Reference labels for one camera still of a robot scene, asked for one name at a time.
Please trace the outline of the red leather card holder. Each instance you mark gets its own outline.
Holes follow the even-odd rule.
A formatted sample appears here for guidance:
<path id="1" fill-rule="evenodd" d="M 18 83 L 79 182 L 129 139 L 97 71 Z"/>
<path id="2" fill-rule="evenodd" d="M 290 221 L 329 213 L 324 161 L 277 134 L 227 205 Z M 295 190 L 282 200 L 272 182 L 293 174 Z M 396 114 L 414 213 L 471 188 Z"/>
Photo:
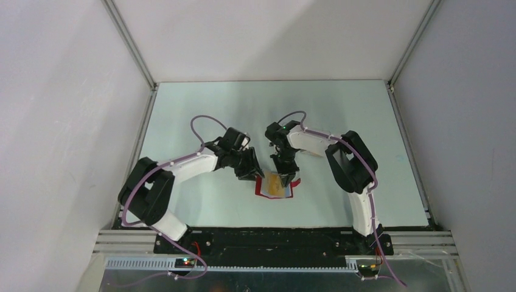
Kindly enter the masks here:
<path id="1" fill-rule="evenodd" d="M 256 178 L 255 195 L 268 200 L 283 200 L 294 197 L 293 189 L 300 185 L 301 179 L 296 177 L 284 187 L 277 173 L 265 172 L 265 177 Z"/>

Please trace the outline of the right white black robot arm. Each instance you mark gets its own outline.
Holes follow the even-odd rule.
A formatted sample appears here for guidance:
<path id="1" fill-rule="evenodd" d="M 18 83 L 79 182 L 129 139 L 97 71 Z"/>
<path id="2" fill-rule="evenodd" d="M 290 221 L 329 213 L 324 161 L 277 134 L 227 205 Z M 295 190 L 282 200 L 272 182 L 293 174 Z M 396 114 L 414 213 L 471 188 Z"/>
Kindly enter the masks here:
<path id="1" fill-rule="evenodd" d="M 378 246 L 380 222 L 373 211 L 374 200 L 369 196 L 377 185 L 378 164 L 354 131 L 338 137 L 330 133 L 304 128 L 292 120 L 286 125 L 273 122 L 267 126 L 265 137 L 275 148 L 271 159 L 282 187 L 290 184 L 299 172 L 295 158 L 299 151 L 327 158 L 334 180 L 348 193 L 352 209 L 355 249 L 370 254 Z"/>

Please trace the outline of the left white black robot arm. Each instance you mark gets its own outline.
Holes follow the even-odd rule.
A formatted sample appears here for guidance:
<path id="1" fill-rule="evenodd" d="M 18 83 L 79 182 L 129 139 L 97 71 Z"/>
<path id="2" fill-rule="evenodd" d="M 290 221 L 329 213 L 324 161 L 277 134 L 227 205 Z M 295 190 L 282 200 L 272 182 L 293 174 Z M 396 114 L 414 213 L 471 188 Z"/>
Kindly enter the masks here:
<path id="1" fill-rule="evenodd" d="M 257 160 L 250 137 L 230 127 L 222 137 L 205 142 L 195 153 L 158 163 L 148 157 L 137 161 L 118 194 L 124 212 L 161 235 L 169 238 L 169 246 L 185 253 L 192 246 L 190 227 L 169 209 L 173 188 L 189 179 L 226 167 L 237 179 L 255 181 L 265 175 Z"/>

